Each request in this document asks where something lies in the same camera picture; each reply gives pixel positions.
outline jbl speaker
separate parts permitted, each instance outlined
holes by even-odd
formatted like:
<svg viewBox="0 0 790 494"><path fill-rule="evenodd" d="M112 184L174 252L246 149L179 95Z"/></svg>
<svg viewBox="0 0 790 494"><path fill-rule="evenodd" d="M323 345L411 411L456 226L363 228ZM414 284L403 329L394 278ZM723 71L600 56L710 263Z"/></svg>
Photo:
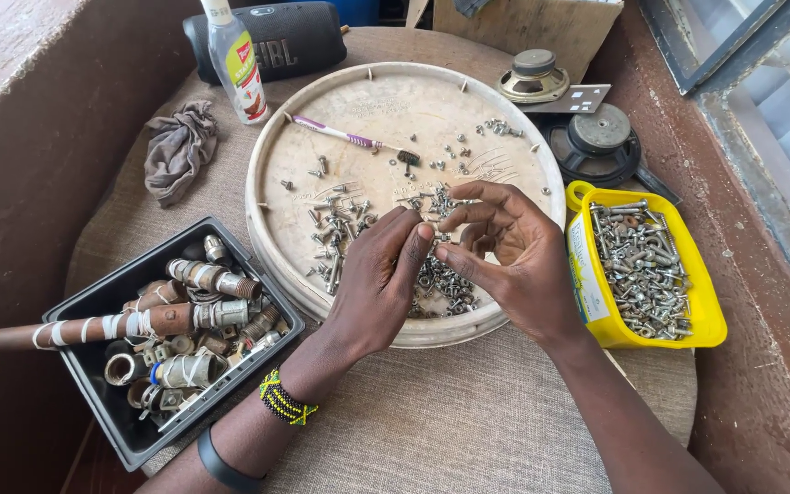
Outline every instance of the jbl speaker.
<svg viewBox="0 0 790 494"><path fill-rule="evenodd" d="M252 37L261 81L269 83L310 74L346 58L337 9L328 2L294 2L234 9ZM208 84L221 84L209 58L205 15L181 22L197 58L197 73Z"/></svg>

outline label on container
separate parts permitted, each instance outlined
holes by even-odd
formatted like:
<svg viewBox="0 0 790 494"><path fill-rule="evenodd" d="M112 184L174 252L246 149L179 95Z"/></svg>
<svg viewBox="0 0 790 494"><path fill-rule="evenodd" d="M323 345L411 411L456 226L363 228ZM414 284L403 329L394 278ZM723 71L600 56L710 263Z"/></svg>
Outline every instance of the label on container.
<svg viewBox="0 0 790 494"><path fill-rule="evenodd" d="M587 241L593 238L584 226L584 213L572 220L566 230L566 246L569 249L569 269L571 284L577 308L584 323L593 322L609 316L609 308L602 299L602 287L593 272L593 260Z"/></svg>
<svg viewBox="0 0 790 494"><path fill-rule="evenodd" d="M249 121L264 115L267 101L261 89L261 75L258 73L258 64L255 62L255 51L252 48L252 38L244 31L234 45L227 50L225 56L227 74L231 83L236 88L242 110Z"/></svg>

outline black wristband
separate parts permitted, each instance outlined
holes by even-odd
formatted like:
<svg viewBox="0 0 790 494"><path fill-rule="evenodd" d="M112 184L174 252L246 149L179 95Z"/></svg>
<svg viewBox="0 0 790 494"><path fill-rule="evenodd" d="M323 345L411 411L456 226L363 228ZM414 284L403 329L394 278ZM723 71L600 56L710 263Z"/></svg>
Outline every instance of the black wristband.
<svg viewBox="0 0 790 494"><path fill-rule="evenodd" d="M241 474L221 459L213 446L212 430L213 427L210 425L205 431L200 432L200 437L197 438L197 452L209 475L237 492L250 494L259 492L261 490L260 479Z"/></svg>

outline wooden box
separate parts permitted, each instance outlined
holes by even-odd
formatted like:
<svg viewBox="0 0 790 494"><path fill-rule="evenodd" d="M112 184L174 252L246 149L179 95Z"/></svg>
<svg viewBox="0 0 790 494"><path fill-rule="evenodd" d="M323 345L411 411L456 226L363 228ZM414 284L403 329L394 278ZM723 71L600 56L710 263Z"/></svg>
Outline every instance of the wooden box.
<svg viewBox="0 0 790 494"><path fill-rule="evenodd" d="M407 27L416 27L427 4L410 1ZM491 0L466 18L452 0L437 0L433 28L510 54L548 49L556 54L556 66L579 83L622 9L623 0Z"/></svg>

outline fingernail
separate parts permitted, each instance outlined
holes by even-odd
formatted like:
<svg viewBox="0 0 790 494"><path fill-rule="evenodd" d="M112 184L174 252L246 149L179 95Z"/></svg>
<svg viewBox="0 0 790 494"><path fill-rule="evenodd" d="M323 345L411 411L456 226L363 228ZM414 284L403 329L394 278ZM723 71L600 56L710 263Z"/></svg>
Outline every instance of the fingernail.
<svg viewBox="0 0 790 494"><path fill-rule="evenodd" d="M434 236L434 229L432 229L432 225L428 223L420 223L420 227L416 229L416 233L425 240L431 240Z"/></svg>

